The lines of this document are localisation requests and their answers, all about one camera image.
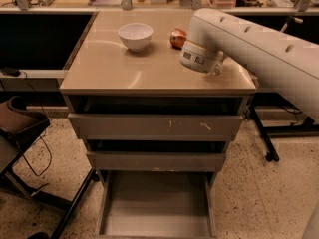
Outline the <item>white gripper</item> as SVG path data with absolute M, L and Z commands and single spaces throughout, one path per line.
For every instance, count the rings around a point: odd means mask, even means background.
M 211 72 L 217 63 L 222 59 L 223 53 L 220 51 L 210 51 L 202 48 L 191 41 L 185 41 L 179 61 L 187 68 L 200 72 Z

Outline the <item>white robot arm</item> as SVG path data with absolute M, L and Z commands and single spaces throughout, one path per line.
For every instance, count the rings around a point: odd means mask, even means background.
M 212 9 L 190 19 L 186 48 L 222 51 L 313 119 L 318 117 L 318 47 Z M 318 239 L 319 150 L 316 138 L 278 139 L 279 162 L 262 157 L 247 122 L 211 193 L 218 239 Z

